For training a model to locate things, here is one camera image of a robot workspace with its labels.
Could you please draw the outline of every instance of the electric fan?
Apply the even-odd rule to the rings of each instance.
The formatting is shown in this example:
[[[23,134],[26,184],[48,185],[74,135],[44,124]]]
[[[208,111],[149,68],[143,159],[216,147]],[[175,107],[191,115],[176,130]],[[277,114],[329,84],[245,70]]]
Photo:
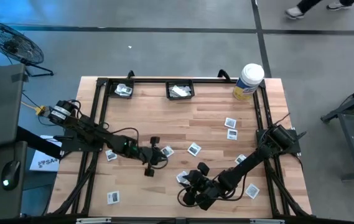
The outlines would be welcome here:
[[[44,54],[39,46],[37,46],[29,38],[20,32],[0,23],[0,52],[5,56],[23,63],[26,66],[33,66],[50,73],[32,75],[27,69],[26,73],[30,77],[39,77],[46,75],[54,75],[54,73],[46,68],[37,66],[44,61]]]

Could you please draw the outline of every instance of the concrete floor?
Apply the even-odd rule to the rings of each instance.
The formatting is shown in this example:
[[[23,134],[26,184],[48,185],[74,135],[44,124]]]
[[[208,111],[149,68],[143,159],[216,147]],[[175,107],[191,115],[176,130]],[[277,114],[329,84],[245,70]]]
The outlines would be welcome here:
[[[301,21],[287,21],[283,10],[296,0],[257,0],[263,29],[354,30],[354,7],[328,12],[328,2]],[[250,0],[0,0],[0,22],[12,25],[255,29],[253,18]],[[41,66],[56,73],[25,84],[26,94],[41,105],[74,98],[83,75],[134,70],[139,76],[212,77],[223,68],[237,77],[245,64],[262,64],[256,34],[21,32],[43,50]],[[354,181],[340,181],[354,171],[348,146],[337,120],[328,125],[319,120],[354,92],[354,35],[265,34],[264,40],[272,77],[282,78],[292,123],[308,133],[300,144],[313,214],[354,221]],[[0,65],[8,64],[0,54]],[[41,126],[25,107],[20,125],[36,134],[62,133]],[[54,178],[27,171],[24,213],[41,215]]]

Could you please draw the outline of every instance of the wooden tabletop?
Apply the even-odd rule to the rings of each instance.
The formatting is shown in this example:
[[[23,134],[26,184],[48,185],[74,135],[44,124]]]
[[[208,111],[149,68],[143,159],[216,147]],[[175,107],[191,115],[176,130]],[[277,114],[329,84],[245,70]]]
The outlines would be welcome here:
[[[89,115],[97,77],[82,77],[77,99],[82,103],[82,112]],[[273,121],[288,113],[281,79],[266,79],[269,105]],[[196,169],[199,162],[210,168],[209,177],[223,169],[234,167],[239,154],[248,156],[255,147],[257,130],[253,100],[238,101],[232,95],[234,84],[195,84],[195,96],[191,100],[170,101],[165,97],[164,83],[136,83],[130,100],[110,98],[105,121],[110,131],[126,127],[139,130],[139,144],[149,146],[151,136],[161,138],[158,146],[171,146],[175,153],[169,164],[156,170],[154,177],[144,176],[140,161],[119,156],[108,162],[101,152],[96,168],[90,216],[91,217],[197,217],[197,218],[267,218],[271,217],[268,188],[263,163],[248,173],[246,187],[254,184],[260,189],[255,199],[246,194],[237,202],[215,202],[208,211],[185,208],[177,201],[182,187],[175,176],[183,170]],[[263,100],[259,94],[260,105]],[[96,122],[99,119],[101,102]],[[225,118],[237,120],[238,140],[226,138],[228,128]],[[291,127],[290,117],[281,124]],[[136,137],[132,131],[125,134]],[[202,147],[197,157],[187,152],[191,143]],[[73,152],[63,159],[55,181],[49,212],[56,210],[74,188],[82,154]],[[300,164],[291,155],[281,156],[282,171],[286,188],[297,203],[311,213],[304,176]],[[241,192],[241,183],[236,194]],[[120,203],[107,205],[108,192],[120,191]],[[82,208],[85,188],[82,191],[79,211]],[[282,212],[280,193],[275,186],[279,211]]]

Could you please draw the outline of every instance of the white sneaker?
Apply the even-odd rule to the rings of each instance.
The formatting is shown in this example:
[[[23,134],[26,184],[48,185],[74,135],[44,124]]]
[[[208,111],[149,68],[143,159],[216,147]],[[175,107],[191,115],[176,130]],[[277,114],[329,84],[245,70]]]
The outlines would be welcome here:
[[[333,3],[330,3],[326,9],[330,11],[337,11],[340,9],[349,9],[351,6],[344,6],[343,4],[340,3],[340,1],[335,1]]]
[[[301,12],[301,10],[296,6],[291,9],[287,9],[284,11],[285,15],[289,19],[302,19],[304,18],[304,13]]]

